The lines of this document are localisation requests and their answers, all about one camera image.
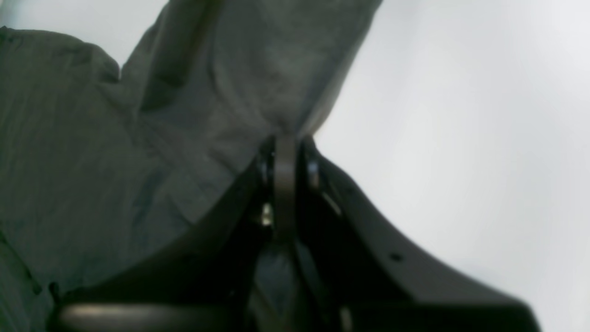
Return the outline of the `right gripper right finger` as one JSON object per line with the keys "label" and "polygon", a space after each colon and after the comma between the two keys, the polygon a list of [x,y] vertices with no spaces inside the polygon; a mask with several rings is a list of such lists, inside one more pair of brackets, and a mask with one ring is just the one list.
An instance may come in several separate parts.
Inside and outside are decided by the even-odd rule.
{"label": "right gripper right finger", "polygon": [[311,138],[298,153],[299,235],[342,332],[538,332],[531,309],[434,258]]}

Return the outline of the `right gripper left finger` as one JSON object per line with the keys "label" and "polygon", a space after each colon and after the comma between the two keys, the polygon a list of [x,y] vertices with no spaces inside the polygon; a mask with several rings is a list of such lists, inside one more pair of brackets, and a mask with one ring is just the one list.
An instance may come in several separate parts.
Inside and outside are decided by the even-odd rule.
{"label": "right gripper left finger", "polygon": [[263,225],[274,138],[186,233],[135,266],[67,293],[50,332],[242,332]]}

